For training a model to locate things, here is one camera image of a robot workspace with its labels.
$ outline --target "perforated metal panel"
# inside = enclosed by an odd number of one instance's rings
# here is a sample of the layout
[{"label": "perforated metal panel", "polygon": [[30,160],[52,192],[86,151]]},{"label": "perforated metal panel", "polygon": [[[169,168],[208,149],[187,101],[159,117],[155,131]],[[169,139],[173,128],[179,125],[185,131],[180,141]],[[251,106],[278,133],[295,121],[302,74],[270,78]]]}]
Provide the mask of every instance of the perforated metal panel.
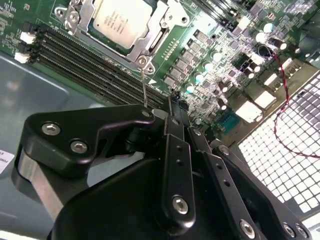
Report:
[{"label": "perforated metal panel", "polygon": [[[255,176],[301,219],[320,211],[320,160],[289,152],[274,135],[272,115],[240,145]],[[320,75],[292,98],[278,120],[290,149],[320,156]]]}]

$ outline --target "white label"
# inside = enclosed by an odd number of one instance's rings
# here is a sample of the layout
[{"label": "white label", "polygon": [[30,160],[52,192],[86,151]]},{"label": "white label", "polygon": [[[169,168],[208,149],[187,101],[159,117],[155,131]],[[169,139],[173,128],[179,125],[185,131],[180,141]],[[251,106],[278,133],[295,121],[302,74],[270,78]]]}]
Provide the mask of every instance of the white label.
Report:
[{"label": "white label", "polygon": [[0,150],[0,174],[5,170],[14,157],[15,155]]}]

